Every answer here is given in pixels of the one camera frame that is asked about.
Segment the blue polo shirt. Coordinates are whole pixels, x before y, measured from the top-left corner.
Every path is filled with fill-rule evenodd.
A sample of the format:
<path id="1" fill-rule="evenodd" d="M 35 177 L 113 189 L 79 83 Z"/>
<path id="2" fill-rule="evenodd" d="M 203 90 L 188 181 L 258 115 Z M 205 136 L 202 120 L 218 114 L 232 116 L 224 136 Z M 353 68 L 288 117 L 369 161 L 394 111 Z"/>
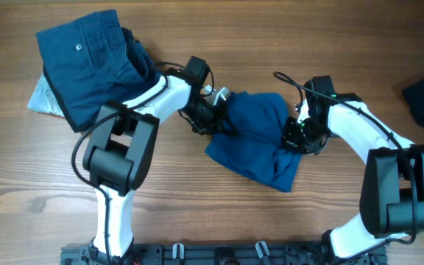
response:
<path id="1" fill-rule="evenodd" d="M 205 153 L 225 168 L 290 192 L 302 155 L 283 147 L 283 128 L 289 117 L 278 93 L 232 93 L 226 101 L 238 135 L 217 133 Z"/>

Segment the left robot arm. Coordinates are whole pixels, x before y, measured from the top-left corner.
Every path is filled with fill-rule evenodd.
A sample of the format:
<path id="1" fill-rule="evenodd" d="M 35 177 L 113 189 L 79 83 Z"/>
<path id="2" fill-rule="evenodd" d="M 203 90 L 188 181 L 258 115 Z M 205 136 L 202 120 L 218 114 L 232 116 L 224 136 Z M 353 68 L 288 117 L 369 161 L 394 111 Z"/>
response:
<path id="1" fill-rule="evenodd" d="M 95 124 L 81 136 L 82 159 L 98 206 L 97 232 L 87 264 L 134 264 L 133 197 L 148 175 L 160 125 L 179 113 L 200 135 L 237 135 L 223 103 L 211 103 L 203 85 L 212 71 L 198 57 L 168 64 L 158 83 L 135 99 L 101 106 Z"/>

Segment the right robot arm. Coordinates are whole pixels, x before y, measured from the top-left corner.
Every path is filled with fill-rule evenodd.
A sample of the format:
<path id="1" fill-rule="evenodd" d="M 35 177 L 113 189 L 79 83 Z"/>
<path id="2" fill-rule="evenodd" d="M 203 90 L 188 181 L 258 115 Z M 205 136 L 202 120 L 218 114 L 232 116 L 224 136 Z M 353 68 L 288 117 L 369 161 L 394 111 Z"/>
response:
<path id="1" fill-rule="evenodd" d="M 299 116 L 286 121 L 283 144 L 302 155 L 319 154 L 340 137 L 365 164 L 359 212 L 322 235 L 318 264 L 357 263 L 392 242 L 413 244 L 424 231 L 424 144 L 399 136 L 371 114 L 354 93 L 336 93 L 329 76 L 300 85 Z"/>

